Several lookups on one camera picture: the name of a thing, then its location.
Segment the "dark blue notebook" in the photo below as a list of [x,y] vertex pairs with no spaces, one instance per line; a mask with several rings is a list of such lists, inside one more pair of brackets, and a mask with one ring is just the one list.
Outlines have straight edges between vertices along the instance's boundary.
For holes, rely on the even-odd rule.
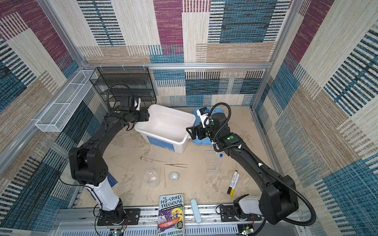
[[118,181],[110,173],[107,174],[107,179],[111,188],[113,188],[114,186],[118,184]]

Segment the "yellow capped white marker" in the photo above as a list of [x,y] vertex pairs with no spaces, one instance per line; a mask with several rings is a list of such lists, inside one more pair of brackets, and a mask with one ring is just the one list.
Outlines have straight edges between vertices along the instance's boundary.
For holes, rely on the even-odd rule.
[[236,177],[236,179],[235,179],[235,181],[234,181],[234,184],[233,184],[233,186],[232,186],[232,191],[231,191],[230,196],[233,196],[233,194],[234,194],[234,192],[235,192],[235,188],[236,188],[236,185],[237,185],[237,183],[238,183],[239,177],[240,177],[240,174],[238,173],[238,174],[237,174],[237,177]]

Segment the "blue capped test tube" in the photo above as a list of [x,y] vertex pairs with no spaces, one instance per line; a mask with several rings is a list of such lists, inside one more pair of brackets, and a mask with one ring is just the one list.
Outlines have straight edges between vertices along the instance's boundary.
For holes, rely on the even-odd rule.
[[216,161],[215,161],[215,167],[216,167],[215,170],[216,171],[220,170],[220,164],[221,164],[222,157],[223,157],[223,154],[221,152],[218,152],[217,156],[216,156]]

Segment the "black mesh shelf rack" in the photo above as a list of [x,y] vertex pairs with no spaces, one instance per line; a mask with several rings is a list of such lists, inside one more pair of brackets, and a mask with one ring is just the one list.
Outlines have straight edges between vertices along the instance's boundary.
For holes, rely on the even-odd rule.
[[146,67],[97,67],[90,82],[107,109],[120,105],[122,99],[132,95],[141,99],[141,109],[157,103],[153,80]]

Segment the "light blue case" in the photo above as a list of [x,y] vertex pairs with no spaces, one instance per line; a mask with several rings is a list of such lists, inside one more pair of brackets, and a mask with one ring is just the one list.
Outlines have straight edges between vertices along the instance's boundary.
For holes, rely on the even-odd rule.
[[196,223],[200,224],[202,222],[202,218],[201,218],[201,214],[200,214],[196,199],[191,200],[191,207],[192,207],[192,211],[193,211],[193,215],[194,215]]

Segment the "clear test tube rack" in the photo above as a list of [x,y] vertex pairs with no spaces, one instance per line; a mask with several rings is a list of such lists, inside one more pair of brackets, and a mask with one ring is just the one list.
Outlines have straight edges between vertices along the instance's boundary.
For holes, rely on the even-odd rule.
[[214,150],[206,150],[205,151],[205,156],[206,156],[206,165],[207,165],[207,172],[209,174],[217,174],[220,172],[215,170],[215,161],[216,161],[216,156],[217,152]]

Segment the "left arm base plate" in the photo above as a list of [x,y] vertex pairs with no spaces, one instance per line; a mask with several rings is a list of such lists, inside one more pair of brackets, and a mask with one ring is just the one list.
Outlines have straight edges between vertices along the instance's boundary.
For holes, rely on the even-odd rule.
[[121,220],[111,219],[110,216],[105,216],[100,213],[96,226],[126,226],[126,225],[137,225],[139,222],[141,209],[140,208],[124,208],[124,218]]

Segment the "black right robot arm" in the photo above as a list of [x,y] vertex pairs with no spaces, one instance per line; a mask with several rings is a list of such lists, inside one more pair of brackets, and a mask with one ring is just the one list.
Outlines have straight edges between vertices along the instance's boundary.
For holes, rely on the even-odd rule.
[[[207,127],[197,125],[187,127],[191,138],[209,138],[214,143],[216,152],[224,152],[237,161],[259,186],[262,194],[258,202],[262,216],[272,225],[285,221],[298,226],[313,225],[317,219],[311,203],[297,191],[295,182],[290,176],[282,176],[268,167],[247,146],[244,140],[228,127],[229,118],[223,113],[211,115]],[[309,209],[310,219],[295,221],[288,216],[299,209],[301,200]]]

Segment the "white plastic storage bin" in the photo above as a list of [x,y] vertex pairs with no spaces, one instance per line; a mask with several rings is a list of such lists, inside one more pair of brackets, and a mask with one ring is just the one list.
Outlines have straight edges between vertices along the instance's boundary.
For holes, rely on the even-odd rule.
[[193,126],[195,115],[157,104],[148,113],[149,120],[138,122],[134,129],[146,142],[182,154],[190,139],[186,128]]

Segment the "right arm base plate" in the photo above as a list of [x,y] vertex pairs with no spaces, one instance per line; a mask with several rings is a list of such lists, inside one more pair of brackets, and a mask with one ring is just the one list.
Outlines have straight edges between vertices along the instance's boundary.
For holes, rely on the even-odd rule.
[[234,206],[220,204],[215,211],[220,215],[221,222],[249,222],[261,221],[263,217],[258,214],[245,214],[241,210],[235,211]]

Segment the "metal tweezers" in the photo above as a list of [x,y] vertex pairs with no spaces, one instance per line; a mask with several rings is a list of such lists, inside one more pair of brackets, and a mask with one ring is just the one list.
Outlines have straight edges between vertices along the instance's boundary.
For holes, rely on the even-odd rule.
[[171,166],[171,167],[177,167],[177,168],[187,168],[187,164],[177,164],[177,163],[171,163],[171,164],[165,164],[165,166]]

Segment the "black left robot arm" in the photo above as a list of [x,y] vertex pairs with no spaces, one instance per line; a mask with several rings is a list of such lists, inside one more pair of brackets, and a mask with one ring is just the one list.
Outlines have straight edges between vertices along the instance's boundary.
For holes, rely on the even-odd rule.
[[147,109],[140,108],[141,98],[125,97],[121,104],[111,109],[103,117],[103,126],[95,135],[80,147],[69,151],[71,176],[83,185],[94,197],[99,206],[100,217],[113,224],[125,218],[122,200],[117,197],[108,180],[108,166],[103,154],[113,138],[130,124],[147,122]]

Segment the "long metal spatula rod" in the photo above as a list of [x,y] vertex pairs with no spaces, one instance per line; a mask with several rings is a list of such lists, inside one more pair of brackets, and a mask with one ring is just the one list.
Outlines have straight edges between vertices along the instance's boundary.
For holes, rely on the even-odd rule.
[[149,161],[161,162],[161,163],[166,163],[166,164],[172,164],[171,162],[161,161],[161,160],[152,159],[152,158],[147,158],[147,157],[143,157],[143,156],[141,156],[140,159],[141,159],[141,160],[149,160]]

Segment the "black capped white marker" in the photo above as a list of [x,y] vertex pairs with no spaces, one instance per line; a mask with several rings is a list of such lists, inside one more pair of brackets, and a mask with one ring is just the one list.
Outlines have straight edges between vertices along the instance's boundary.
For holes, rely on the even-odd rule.
[[234,171],[233,176],[232,176],[232,179],[231,179],[231,182],[230,182],[230,185],[229,185],[228,190],[227,190],[227,194],[228,194],[228,195],[231,194],[232,186],[233,186],[234,181],[235,181],[235,179],[236,179],[236,177],[237,177],[237,174],[238,174],[238,171]]

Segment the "blue plastic bin lid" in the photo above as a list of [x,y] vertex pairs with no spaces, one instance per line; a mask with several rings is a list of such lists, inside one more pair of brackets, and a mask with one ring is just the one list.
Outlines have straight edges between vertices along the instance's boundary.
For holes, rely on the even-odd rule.
[[[193,111],[193,114],[195,115],[195,122],[194,122],[194,126],[197,126],[197,125],[202,125],[202,122],[201,122],[201,119],[200,119],[200,116],[197,114],[197,111],[199,110],[199,108],[197,109],[194,109]],[[213,114],[214,113],[223,113],[224,114],[224,110],[222,109],[215,109],[213,111]],[[202,140],[200,140],[198,137],[196,137],[196,139],[193,139],[193,142],[196,144],[196,145],[211,145],[211,140],[209,138],[204,138]]]

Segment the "treehouse paperback book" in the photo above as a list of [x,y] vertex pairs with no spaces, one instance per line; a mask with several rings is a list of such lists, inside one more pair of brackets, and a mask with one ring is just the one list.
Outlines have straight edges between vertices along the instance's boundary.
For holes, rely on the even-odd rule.
[[185,204],[182,194],[160,196],[157,225],[158,236],[185,235]]

